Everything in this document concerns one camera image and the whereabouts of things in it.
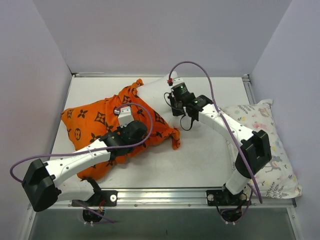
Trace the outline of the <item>orange black-patterned pillowcase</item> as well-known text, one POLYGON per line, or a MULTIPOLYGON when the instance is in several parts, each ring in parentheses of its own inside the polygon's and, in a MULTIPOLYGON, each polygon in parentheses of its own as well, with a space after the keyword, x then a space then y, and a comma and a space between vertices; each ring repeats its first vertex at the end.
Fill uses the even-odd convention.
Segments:
POLYGON ((134 103, 131 107, 133 118, 141 121, 147 127, 153 126, 150 137, 143 144, 136 146, 133 152, 118 156, 111 161, 95 164, 77 173, 80 179, 92 178, 98 181, 114 165, 123 164, 128 157, 132 158, 143 152, 147 147, 157 146, 168 138, 171 139, 174 150, 181 146, 180 131, 177 128, 170 127, 156 110, 138 96, 138 92, 143 85, 143 80, 138 79, 131 85, 124 87, 117 95, 91 104, 68 108, 61 113, 61 120, 66 126, 68 138, 77 151, 105 134, 117 130, 120 124, 114 110, 122 104, 134 103))

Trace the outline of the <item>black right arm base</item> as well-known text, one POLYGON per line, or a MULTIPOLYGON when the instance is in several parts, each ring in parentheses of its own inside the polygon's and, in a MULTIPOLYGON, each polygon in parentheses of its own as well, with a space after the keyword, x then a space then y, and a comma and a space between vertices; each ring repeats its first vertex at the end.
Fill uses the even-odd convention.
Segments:
POLYGON ((212 207, 239 207, 248 202, 249 198, 241 191, 233 195, 228 190, 209 189, 206 191, 207 205, 212 207))

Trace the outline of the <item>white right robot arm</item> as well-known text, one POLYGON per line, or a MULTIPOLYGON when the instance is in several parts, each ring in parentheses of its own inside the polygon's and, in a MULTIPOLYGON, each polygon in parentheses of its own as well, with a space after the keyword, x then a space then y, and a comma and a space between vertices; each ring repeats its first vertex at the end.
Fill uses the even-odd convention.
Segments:
POLYGON ((221 193, 226 204, 234 204, 249 181, 272 159, 268 134, 264 130, 254 131, 240 124, 205 95, 196 97, 183 81, 168 85, 171 87, 168 99, 173 115, 187 114, 192 121, 212 128, 237 148, 235 170, 221 193))

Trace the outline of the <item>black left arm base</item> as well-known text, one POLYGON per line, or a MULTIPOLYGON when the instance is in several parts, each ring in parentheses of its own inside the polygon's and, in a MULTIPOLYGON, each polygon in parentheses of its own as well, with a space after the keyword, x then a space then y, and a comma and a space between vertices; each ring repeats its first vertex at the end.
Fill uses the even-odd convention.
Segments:
POLYGON ((116 190, 102 190, 101 192, 95 192, 88 200, 72 200, 71 205, 73 207, 80 207, 82 205, 86 207, 115 207, 118 200, 118 191, 116 190))

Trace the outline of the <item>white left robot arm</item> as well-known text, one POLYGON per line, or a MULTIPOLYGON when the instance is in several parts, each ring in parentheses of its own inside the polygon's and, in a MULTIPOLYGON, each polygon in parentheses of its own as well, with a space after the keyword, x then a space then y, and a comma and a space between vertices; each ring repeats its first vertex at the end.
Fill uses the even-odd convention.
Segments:
POLYGON ((56 202, 71 200, 73 206, 97 206, 107 197, 96 180, 86 176, 74 182, 72 177, 99 163, 113 163, 117 157, 131 153, 147 135, 147 126, 134 120, 125 127, 108 132, 88 146, 59 159, 32 161, 22 180, 22 187, 35 212, 56 202))

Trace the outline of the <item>aluminium back rail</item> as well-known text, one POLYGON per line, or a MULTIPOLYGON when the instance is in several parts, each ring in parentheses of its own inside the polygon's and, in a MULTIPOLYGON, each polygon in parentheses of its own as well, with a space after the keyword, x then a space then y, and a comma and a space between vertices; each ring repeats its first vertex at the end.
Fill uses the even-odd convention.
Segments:
MULTIPOLYGON (((92 79, 144 79, 144 78, 155 78, 159 79, 166 75, 167 73, 106 73, 106 72, 73 72, 71 73, 73 78, 92 78, 92 79)), ((180 75, 183 78, 202 78, 206 77, 204 73, 196 75, 180 75)), ((242 78, 249 79, 250 74, 244 75, 229 75, 229 76, 211 76, 211 78, 242 78)))

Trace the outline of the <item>aluminium rail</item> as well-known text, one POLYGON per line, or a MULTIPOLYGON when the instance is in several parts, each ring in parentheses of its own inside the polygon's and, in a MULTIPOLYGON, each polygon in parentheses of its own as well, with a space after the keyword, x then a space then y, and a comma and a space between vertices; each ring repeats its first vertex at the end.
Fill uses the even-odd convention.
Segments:
MULTIPOLYGON (((98 206, 98 207, 88 207, 91 209, 106 209, 106 208, 152 208, 152 209, 178 209, 178 208, 207 208, 207 207, 218 207, 220 209, 231 209, 237 206, 209 206, 207 205, 207 190, 216 190, 220 188, 101 188, 94 190, 89 187, 87 189, 74 187, 67 188, 62 191, 57 197, 44 196, 38 201, 32 204, 33 209, 36 212, 44 211, 48 208, 53 208, 58 205, 67 205, 69 207, 81 207, 72 206, 72 200, 87 201, 94 193, 99 193, 102 190, 116 190, 117 195, 117 205, 108 206, 98 206)), ((290 198, 266 198, 264 197, 262 201, 259 201, 255 192, 249 187, 244 189, 244 193, 248 197, 248 202, 242 205, 243 207, 252 206, 254 208, 287 208, 295 207, 296 202, 290 198)))
MULTIPOLYGON (((166 75, 167 73, 106 73, 106 72, 73 72, 71 73, 73 78, 92 78, 92 79, 144 79, 144 78, 155 78, 159 79, 166 75)), ((202 78, 206 77, 204 73, 196 75, 180 75, 183 78, 202 78)), ((229 75, 229 76, 211 76, 211 78, 242 78, 249 79, 250 74, 244 75, 229 75)))

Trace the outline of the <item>aluminium front rail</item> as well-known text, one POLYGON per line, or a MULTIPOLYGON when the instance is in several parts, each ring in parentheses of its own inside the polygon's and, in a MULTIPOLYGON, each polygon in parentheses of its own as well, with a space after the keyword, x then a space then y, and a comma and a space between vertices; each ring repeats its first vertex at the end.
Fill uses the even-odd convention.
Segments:
MULTIPOLYGON (((102 190, 116 190, 117 195, 117 205, 108 206, 98 206, 98 207, 88 207, 91 209, 106 209, 106 208, 152 208, 152 209, 178 209, 178 208, 207 208, 207 207, 218 207, 220 209, 231 209, 237 206, 209 206, 207 205, 207 190, 216 190, 220 188, 101 188, 94 190, 89 187, 87 189, 74 187, 67 188, 62 191, 57 197, 44 196, 38 201, 32 204, 33 209, 36 212, 44 211, 48 208, 53 208, 58 205, 67 205, 69 207, 81 207, 72 206, 72 200, 87 201, 94 193, 99 193, 102 190)), ((244 189, 244 193, 248 197, 248 202, 242 205, 243 207, 252 206, 254 208, 287 208, 295 207, 296 202, 290 198, 266 198, 264 197, 262 201, 259 201, 255 192, 249 187, 244 189)))

